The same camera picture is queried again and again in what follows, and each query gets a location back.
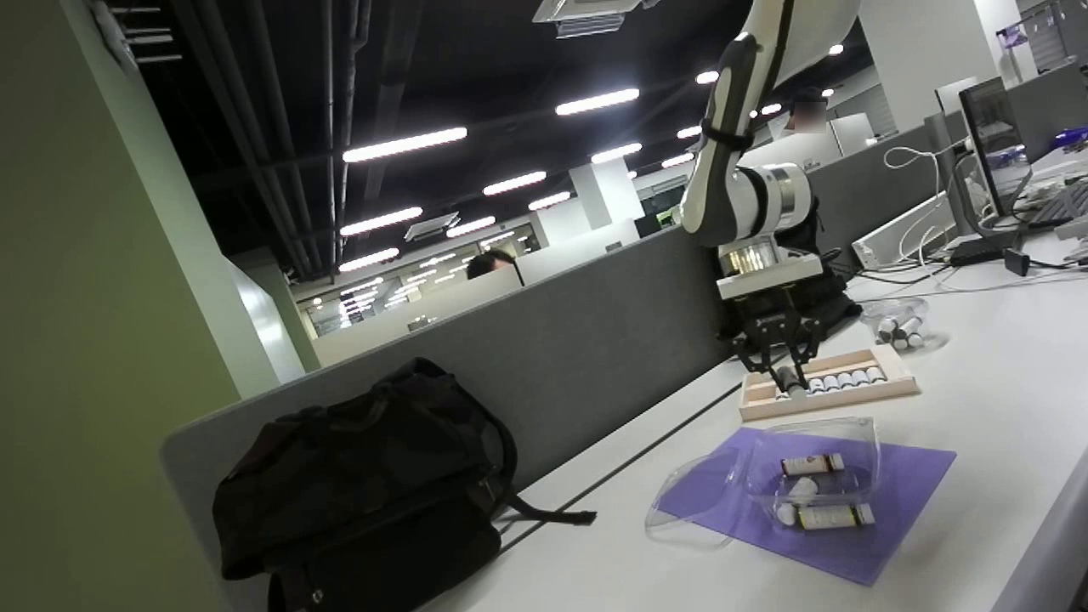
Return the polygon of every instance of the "backpack strap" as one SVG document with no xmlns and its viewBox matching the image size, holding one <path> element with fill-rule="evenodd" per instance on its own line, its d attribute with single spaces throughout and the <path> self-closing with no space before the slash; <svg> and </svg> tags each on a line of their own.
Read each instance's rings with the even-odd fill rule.
<svg viewBox="0 0 1088 612">
<path fill-rule="evenodd" d="M 588 525 L 598 514 L 595 509 L 578 509 L 578 514 L 566 514 L 566 509 L 539 509 L 527 499 L 519 499 L 512 490 L 507 492 L 507 503 L 522 516 L 522 520 L 545 520 L 545 523 L 578 523 L 578 525 Z"/>
</svg>

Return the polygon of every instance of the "robotic arm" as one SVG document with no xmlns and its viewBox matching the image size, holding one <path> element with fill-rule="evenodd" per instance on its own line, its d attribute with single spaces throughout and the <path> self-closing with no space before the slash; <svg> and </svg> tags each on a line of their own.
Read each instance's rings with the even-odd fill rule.
<svg viewBox="0 0 1088 612">
<path fill-rule="evenodd" d="M 814 65 L 843 39 L 860 0 L 754 0 L 745 29 L 727 45 L 702 113 L 702 141 L 682 189 L 681 225 L 718 248 L 719 298 L 737 303 L 745 334 L 729 344 L 748 371 L 767 371 L 780 389 L 804 386 L 801 363 L 814 353 L 814 324 L 792 307 L 790 284 L 824 273 L 814 254 L 792 254 L 776 232 L 801 225 L 813 189 L 800 165 L 742 165 L 752 149 L 752 113 L 763 96 Z"/>
</svg>

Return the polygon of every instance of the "gray partition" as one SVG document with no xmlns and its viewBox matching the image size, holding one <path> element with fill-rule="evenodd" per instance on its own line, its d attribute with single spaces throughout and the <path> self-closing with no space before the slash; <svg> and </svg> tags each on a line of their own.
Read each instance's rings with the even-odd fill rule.
<svg viewBox="0 0 1088 612">
<path fill-rule="evenodd" d="M 709 258 L 665 232 L 508 298 L 224 406 L 163 446 L 175 496 L 216 564 L 209 499 L 258 427 L 366 389 L 410 358 L 450 368 L 519 446 L 530 481 L 725 358 Z M 263 582 L 226 587 L 263 607 Z"/>
<path fill-rule="evenodd" d="M 814 245 L 818 254 L 841 251 L 833 267 L 843 275 L 855 273 L 850 241 L 935 193 L 930 163 L 916 159 L 904 169 L 882 165 L 889 147 L 930 149 L 922 124 L 809 173 L 813 193 L 818 196 Z"/>
</svg>

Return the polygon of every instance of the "white desk surface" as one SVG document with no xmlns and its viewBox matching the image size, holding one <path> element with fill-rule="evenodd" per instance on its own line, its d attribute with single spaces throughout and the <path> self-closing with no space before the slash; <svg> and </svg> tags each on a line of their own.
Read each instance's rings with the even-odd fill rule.
<svg viewBox="0 0 1088 612">
<path fill-rule="evenodd" d="M 875 414 L 882 441 L 956 453 L 953 473 L 875 587 L 742 541 L 681 546 L 647 536 L 647 509 L 658 485 L 742 426 L 735 396 L 727 396 L 573 503 L 598 509 L 595 525 L 547 523 L 426 612 L 994 607 L 1088 446 L 1084 368 L 1079 359 L 1079 346 L 1088 339 L 1088 275 L 1049 273 L 1018 281 L 998 266 L 977 266 L 912 290 L 850 284 L 855 298 L 889 293 L 928 295 L 930 327 L 953 334 L 947 346 L 906 358 L 922 394 L 809 414 Z M 855 324 L 824 353 L 862 344 L 868 328 Z M 737 363 L 707 371 L 545 477 L 527 490 L 527 499 L 545 505 L 571 499 L 735 386 L 737 377 Z"/>
</svg>

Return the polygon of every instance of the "ceiling light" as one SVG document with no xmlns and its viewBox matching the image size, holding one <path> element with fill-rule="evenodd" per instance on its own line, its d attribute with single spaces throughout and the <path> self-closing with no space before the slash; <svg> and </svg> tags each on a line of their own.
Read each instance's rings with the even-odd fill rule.
<svg viewBox="0 0 1088 612">
<path fill-rule="evenodd" d="M 363 258 L 350 258 L 350 262 L 338 266 L 338 275 L 357 273 L 357 267 L 370 267 L 370 266 L 379 266 L 379 262 L 389 262 L 389 258 L 396 258 L 396 254 L 401 254 L 401 248 L 383 248 L 383 251 L 370 251 L 370 254 L 363 254 Z"/>
<path fill-rule="evenodd" d="M 638 149 L 642 149 L 642 141 L 624 141 L 624 147 L 595 151 L 592 163 L 622 159 L 622 155 L 633 155 L 633 151 L 638 151 Z"/>
<path fill-rule="evenodd" d="M 714 83 L 714 81 L 718 81 L 718 72 L 699 72 L 693 81 L 695 81 L 695 83 Z"/>
<path fill-rule="evenodd" d="M 467 134 L 469 134 L 469 130 L 456 124 L 456 130 L 419 131 L 419 134 L 405 134 L 405 139 L 388 139 L 388 141 L 346 149 L 344 163 L 366 163 L 366 159 L 379 159 L 379 155 L 401 155 L 401 151 L 410 151 L 410 149 L 457 141 Z"/>
<path fill-rule="evenodd" d="M 695 139 L 695 134 L 702 134 L 702 124 L 686 124 L 675 131 L 675 139 Z"/>
<path fill-rule="evenodd" d="M 344 290 L 338 295 L 366 293 L 366 290 L 377 290 L 379 281 L 383 281 L 383 278 L 377 275 L 377 278 L 366 278 L 366 281 L 361 281 L 361 284 Z"/>
<path fill-rule="evenodd" d="M 508 241 L 508 236 L 512 236 L 512 232 L 502 232 L 502 233 L 487 236 L 481 245 L 499 245 L 499 241 Z"/>
<path fill-rule="evenodd" d="M 389 215 L 379 215 L 379 216 L 363 216 L 363 222 L 344 225 L 338 233 L 366 233 L 366 232 L 377 232 L 377 227 L 405 225 L 410 216 L 422 216 L 422 206 L 401 206 L 401 209 L 389 209 Z"/>
<path fill-rule="evenodd" d="M 530 199 L 530 209 L 545 209 L 545 206 L 554 206 L 554 205 L 563 205 L 563 199 L 571 199 L 571 189 Z"/>
<path fill-rule="evenodd" d="M 493 227 L 497 216 L 477 216 L 469 225 L 456 225 L 452 232 L 445 232 L 445 236 L 457 236 L 457 233 L 472 233 L 472 232 L 481 232 L 481 227 Z"/>
<path fill-rule="evenodd" d="M 497 193 L 519 189 L 519 185 L 545 183 L 545 181 L 547 181 L 545 169 L 538 169 L 538 173 L 519 173 L 519 177 L 512 177 L 512 181 L 499 181 L 499 183 L 481 185 L 481 193 L 487 193 L 487 196 L 497 196 Z"/>
<path fill-rule="evenodd" d="M 562 100 L 562 104 L 554 104 L 554 116 L 582 116 L 582 113 L 608 108 L 608 104 L 630 104 L 635 98 L 638 98 L 638 89 L 617 89 L 617 90 L 606 90 L 606 96 L 592 96 L 592 98 Z"/>
<path fill-rule="evenodd" d="M 434 267 L 434 266 L 445 266 L 450 258 L 456 258 L 456 251 L 445 251 L 445 254 L 438 254 L 438 258 L 427 258 L 427 262 L 422 262 L 419 267 Z"/>
<path fill-rule="evenodd" d="M 681 151 L 681 155 L 661 159 L 658 165 L 668 169 L 668 165 L 682 165 L 689 159 L 693 159 L 693 151 Z"/>
</svg>

